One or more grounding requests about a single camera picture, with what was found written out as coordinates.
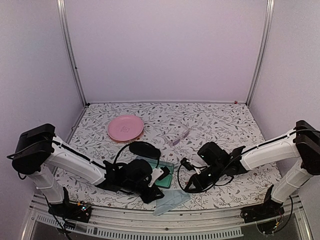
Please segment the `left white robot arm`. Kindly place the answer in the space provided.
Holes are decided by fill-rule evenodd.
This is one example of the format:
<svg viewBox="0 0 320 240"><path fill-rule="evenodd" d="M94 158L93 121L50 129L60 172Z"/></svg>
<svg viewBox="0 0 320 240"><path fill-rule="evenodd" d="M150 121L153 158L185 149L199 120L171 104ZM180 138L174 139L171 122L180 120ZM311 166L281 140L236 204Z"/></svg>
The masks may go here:
<svg viewBox="0 0 320 240"><path fill-rule="evenodd" d="M47 164L75 174L99 189L137 194L145 204L162 199L164 194L155 182L167 173L159 166L152 168L146 161L146 158L159 161L160 150L144 141L128 143L122 150L126 148L138 158L124 163L118 161L117 154L112 162L98 163L65 143L55 134L55 126L46 123L23 132L15 152L7 158L16 172L31 178L40 190L51 191L54 197L58 196L59 187L52 183L45 185L50 179L48 175L36 176L45 171Z"/></svg>

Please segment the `grey marbled glasses case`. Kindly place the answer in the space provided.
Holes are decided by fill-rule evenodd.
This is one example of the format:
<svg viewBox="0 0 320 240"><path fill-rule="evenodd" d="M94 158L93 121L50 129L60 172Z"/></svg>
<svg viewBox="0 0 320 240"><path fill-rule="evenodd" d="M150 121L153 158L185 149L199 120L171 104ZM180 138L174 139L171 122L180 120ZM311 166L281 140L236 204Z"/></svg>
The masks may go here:
<svg viewBox="0 0 320 240"><path fill-rule="evenodd" d="M157 180L154 181L154 184L163 189L169 189L173 179L174 167L175 165L170 162L156 160L147 157L137 157L136 159L143 159L149 163L151 168L154 170L155 168L164 168L163 175L158 177Z"/></svg>

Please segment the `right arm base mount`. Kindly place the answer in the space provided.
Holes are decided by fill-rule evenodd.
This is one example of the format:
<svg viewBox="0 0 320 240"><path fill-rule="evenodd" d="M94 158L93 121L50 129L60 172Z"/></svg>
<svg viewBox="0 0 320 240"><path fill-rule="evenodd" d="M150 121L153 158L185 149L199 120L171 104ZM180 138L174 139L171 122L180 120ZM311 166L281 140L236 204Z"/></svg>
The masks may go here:
<svg viewBox="0 0 320 240"><path fill-rule="evenodd" d="M283 203L272 200L273 187L274 185L271 185L268 188L263 203L241 208L240 217L245 223L265 220L285 213Z"/></svg>

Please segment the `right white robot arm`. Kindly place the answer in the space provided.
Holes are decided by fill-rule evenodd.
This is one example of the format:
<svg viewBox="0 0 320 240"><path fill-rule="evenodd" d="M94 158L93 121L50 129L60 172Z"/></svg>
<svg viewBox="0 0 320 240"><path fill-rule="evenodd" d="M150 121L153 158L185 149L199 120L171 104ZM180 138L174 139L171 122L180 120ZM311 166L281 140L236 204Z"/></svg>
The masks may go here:
<svg viewBox="0 0 320 240"><path fill-rule="evenodd" d="M181 161L187 170L196 171L184 187L184 191L191 194L207 191L223 175L234 177L266 164L296 159L285 176L267 190L264 203L258 208L262 218L269 218L294 191L320 174L320 132L299 120L287 133L258 145L240 146L227 153L211 141L205 143L197 155L205 166L196 166L186 158Z"/></svg>

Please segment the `black beige glasses case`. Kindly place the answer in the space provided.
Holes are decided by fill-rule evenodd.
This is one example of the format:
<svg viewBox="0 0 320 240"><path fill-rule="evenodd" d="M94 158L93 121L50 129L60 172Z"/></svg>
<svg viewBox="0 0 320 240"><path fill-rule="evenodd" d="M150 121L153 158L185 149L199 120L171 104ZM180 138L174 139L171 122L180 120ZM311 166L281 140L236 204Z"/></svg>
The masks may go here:
<svg viewBox="0 0 320 240"><path fill-rule="evenodd" d="M134 141L129 144L129 151L137 156L159 160L161 151L152 144L144 141Z"/></svg>

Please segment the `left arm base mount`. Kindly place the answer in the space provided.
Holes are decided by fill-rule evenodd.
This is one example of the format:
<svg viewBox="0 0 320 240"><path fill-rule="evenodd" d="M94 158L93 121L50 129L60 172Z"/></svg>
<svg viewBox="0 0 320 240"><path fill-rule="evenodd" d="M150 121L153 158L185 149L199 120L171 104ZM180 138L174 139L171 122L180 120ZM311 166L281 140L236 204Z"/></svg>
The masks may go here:
<svg viewBox="0 0 320 240"><path fill-rule="evenodd" d="M92 213L92 204L83 200L77 203L70 202L69 193L65 187L63 189L63 201L59 204L48 204L48 212L53 216L58 216L67 220L88 223Z"/></svg>

